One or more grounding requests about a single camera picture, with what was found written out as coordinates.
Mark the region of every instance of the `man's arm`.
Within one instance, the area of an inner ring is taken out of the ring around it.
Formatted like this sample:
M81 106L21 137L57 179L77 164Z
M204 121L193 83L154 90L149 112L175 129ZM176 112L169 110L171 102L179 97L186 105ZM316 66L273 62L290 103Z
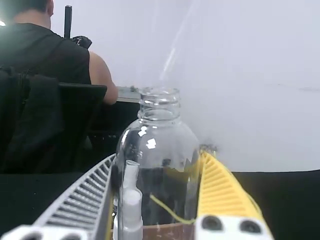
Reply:
M116 103L118 99L118 88L112 81L109 68L99 55L95 54L94 52L89 52L89 54L89 72L91 84L107 86L107 91L103 101L106 104L112 105Z

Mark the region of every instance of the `yellow ridged surface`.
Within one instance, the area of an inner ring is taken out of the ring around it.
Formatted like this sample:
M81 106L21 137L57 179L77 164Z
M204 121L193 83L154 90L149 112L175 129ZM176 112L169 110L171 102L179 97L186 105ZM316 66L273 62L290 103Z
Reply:
M265 222L259 206L221 162L211 154L203 152L201 169L198 217L203 215L239 216Z

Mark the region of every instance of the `bottle neck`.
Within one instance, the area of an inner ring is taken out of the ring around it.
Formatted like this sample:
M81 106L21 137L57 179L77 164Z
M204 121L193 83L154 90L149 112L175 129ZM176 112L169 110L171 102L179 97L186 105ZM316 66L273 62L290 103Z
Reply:
M140 91L141 121L167 122L180 117L180 94L177 89L143 88Z

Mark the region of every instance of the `clear plastic bottle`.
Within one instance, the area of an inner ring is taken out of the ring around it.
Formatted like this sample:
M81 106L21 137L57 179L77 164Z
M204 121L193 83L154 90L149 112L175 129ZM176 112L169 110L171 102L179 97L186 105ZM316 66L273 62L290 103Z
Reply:
M140 111L117 146L120 186L126 161L139 163L136 187L142 192L143 239L191 240L200 179L199 142L180 119L177 89L144 88ZM118 239L124 239L124 188L119 189Z

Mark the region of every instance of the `gray plastic rail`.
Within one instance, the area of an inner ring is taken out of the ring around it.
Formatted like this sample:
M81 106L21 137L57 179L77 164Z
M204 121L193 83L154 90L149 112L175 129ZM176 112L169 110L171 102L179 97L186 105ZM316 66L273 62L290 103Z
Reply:
M34 222L37 227L80 228L91 240L106 239L113 209L111 166L115 155L98 163L66 191Z

